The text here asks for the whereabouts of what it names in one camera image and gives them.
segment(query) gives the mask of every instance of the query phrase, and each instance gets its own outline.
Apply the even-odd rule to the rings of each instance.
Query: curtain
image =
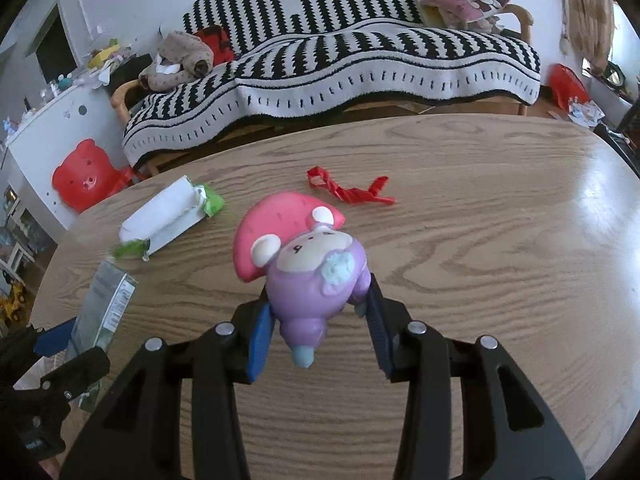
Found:
[[[574,49],[600,75],[607,67],[613,41],[613,0],[568,0],[569,38]]]

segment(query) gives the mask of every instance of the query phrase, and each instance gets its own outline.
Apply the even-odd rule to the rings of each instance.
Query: toy vehicle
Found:
[[[2,272],[4,280],[11,285],[11,291],[8,298],[0,300],[0,309],[4,310],[4,316],[6,317],[6,325],[9,327],[14,322],[20,322],[24,319],[26,310],[24,303],[26,302],[26,289],[20,282],[12,280],[6,273]]]

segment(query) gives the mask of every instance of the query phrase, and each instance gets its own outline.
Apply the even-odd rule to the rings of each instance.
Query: plush toy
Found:
[[[236,273],[245,282],[266,275],[280,335],[303,368],[313,363],[327,320],[346,303],[361,303],[369,290],[364,248],[338,231],[343,223],[321,200],[281,192],[258,202],[236,232]]]

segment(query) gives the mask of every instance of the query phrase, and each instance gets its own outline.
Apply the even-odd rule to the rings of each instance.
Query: black and white striped blanket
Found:
[[[529,45],[424,28],[413,0],[198,0],[182,21],[187,32],[223,25],[239,58],[145,99],[124,134],[132,166],[247,118],[309,117],[376,95],[446,104],[506,94],[532,104],[540,90]]]

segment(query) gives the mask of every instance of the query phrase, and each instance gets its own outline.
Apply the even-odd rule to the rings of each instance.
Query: wooden armrest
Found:
[[[120,118],[120,122],[122,122],[123,126],[126,126],[129,122],[129,119],[131,118],[131,114],[129,113],[127,105],[125,104],[125,97],[129,90],[133,90],[134,88],[142,88],[140,81],[138,81],[137,79],[118,86],[118,88],[116,88],[116,91],[111,96],[111,107],[116,110],[116,113]]]
[[[503,10],[498,12],[498,14],[514,14],[520,22],[520,35],[522,37],[522,41],[531,44],[531,25],[533,25],[533,16],[527,9],[519,5],[508,4]]]

